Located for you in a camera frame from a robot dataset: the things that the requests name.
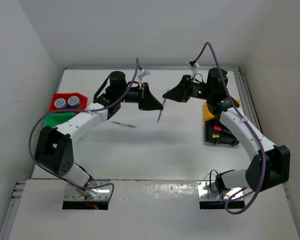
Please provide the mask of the grey purple pen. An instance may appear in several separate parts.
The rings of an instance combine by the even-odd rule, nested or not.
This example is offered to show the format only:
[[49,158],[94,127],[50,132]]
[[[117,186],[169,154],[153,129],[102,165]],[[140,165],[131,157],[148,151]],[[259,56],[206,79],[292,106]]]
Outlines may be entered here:
[[162,110],[160,110],[160,112],[159,112],[159,115],[158,115],[158,118],[157,118],[157,124],[159,124],[159,122],[160,122],[160,119],[161,119],[161,117],[162,117],[162,113],[163,113],[163,110],[164,110],[164,107],[165,107],[165,104],[166,104],[166,98],[164,98],[164,100],[163,100],[163,102],[162,102]]

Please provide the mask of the blue white pen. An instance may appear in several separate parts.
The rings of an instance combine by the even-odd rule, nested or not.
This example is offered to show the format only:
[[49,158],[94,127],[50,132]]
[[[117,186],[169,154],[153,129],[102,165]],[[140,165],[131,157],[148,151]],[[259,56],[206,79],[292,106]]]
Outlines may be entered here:
[[133,129],[137,129],[137,126],[131,125],[131,124],[127,124],[127,123],[122,123],[122,122],[117,122],[117,121],[111,121],[112,124],[118,125],[118,126],[123,126],[123,127],[128,127],[128,128],[133,128]]

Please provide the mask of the pink highlighter marker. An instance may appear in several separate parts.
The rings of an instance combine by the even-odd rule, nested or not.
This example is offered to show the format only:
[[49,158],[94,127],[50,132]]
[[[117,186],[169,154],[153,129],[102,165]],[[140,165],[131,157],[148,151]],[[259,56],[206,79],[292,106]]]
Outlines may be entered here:
[[218,125],[215,125],[213,129],[214,129],[214,131],[219,132],[219,133],[231,134],[231,132],[229,130],[225,130],[221,126],[218,126]]

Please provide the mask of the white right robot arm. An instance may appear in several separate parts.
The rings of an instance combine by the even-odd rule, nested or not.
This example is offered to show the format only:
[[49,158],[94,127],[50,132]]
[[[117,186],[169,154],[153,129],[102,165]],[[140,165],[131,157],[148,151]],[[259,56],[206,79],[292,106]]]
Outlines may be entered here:
[[232,188],[264,191],[289,180],[290,150],[265,137],[244,115],[239,104],[227,94],[228,76],[224,69],[211,68],[206,82],[196,82],[190,75],[167,91],[163,98],[186,103],[190,98],[205,100],[208,110],[243,146],[250,165],[243,170],[230,170],[216,176],[215,188],[222,193]]

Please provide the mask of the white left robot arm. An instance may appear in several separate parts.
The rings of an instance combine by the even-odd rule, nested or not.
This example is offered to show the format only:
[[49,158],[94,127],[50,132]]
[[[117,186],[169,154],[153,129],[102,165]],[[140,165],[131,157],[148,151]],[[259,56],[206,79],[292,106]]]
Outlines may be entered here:
[[141,111],[163,109],[163,105],[150,92],[147,82],[133,86],[132,81],[126,81],[122,71],[113,71],[85,110],[62,124],[45,126],[40,131],[34,154],[37,165],[78,189],[91,189],[93,178],[75,163],[73,146],[94,127],[113,117],[122,102],[135,103]]

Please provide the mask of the yellow plastic bin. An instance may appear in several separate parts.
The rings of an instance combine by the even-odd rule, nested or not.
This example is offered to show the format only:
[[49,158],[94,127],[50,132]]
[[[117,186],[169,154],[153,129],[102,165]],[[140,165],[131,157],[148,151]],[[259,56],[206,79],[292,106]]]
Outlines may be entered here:
[[226,112],[228,109],[232,108],[233,104],[227,98],[219,100],[208,100],[204,103],[204,120],[220,120],[221,113]]

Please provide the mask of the black plastic bin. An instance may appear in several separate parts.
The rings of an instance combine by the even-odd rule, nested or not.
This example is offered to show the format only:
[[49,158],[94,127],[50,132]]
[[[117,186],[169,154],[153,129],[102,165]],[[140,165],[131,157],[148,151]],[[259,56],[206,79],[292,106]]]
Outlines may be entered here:
[[210,119],[204,123],[204,142],[214,145],[230,145],[233,147],[240,143],[233,133],[217,119]]

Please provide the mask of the red plastic bin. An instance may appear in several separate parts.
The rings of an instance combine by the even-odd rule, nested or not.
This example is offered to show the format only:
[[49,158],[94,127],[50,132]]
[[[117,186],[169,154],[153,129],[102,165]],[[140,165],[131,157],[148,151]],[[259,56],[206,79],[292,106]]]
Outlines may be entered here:
[[86,96],[78,93],[78,92],[74,92],[74,93],[54,93],[52,95],[48,111],[53,112],[53,111],[56,111],[56,110],[60,110],[60,109],[56,109],[54,107],[54,101],[58,98],[64,98],[66,101],[68,101],[68,98],[71,97],[71,96],[78,96],[81,100],[81,106],[80,106],[80,108],[72,109],[72,108],[69,108],[68,105],[67,105],[67,108],[64,109],[64,110],[68,110],[68,109],[70,109],[70,110],[84,110],[87,107],[88,98]]

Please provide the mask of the green plastic bin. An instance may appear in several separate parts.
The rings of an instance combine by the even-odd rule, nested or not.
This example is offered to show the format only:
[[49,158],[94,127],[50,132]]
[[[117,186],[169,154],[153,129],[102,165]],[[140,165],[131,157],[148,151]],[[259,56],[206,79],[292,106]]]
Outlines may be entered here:
[[73,117],[75,117],[77,114],[74,112],[65,112],[65,113],[52,113],[48,115],[44,120],[44,127],[49,126],[51,128],[54,128],[57,125],[63,124]]

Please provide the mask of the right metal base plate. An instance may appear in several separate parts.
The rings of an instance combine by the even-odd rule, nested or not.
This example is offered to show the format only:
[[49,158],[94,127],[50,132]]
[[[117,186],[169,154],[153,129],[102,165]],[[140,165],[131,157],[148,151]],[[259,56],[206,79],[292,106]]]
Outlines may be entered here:
[[218,192],[214,180],[197,181],[198,197],[200,202],[226,202],[232,195],[232,200],[236,200],[243,196],[242,188],[235,187],[228,190]]

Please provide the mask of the metal base plate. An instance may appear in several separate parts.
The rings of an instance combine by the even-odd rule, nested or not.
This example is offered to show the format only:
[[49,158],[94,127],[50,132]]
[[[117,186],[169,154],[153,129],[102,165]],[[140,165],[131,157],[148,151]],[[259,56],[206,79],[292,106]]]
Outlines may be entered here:
[[107,201],[112,192],[112,186],[107,180],[94,180],[87,185],[95,187],[94,189],[82,190],[75,186],[66,185],[64,193],[64,201],[66,202],[102,202]]
[[197,181],[198,197],[200,202],[226,202],[232,195],[232,200],[236,200],[243,196],[242,188],[235,187],[228,190],[218,192],[214,180]]

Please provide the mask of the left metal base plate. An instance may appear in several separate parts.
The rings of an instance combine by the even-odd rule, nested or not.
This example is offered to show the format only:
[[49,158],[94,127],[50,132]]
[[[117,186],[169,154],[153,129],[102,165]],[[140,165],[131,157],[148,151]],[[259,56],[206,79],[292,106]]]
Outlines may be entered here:
[[112,186],[107,180],[94,180],[87,185],[95,187],[94,189],[82,190],[75,186],[66,185],[64,193],[64,201],[66,202],[102,202],[107,201],[112,192]]

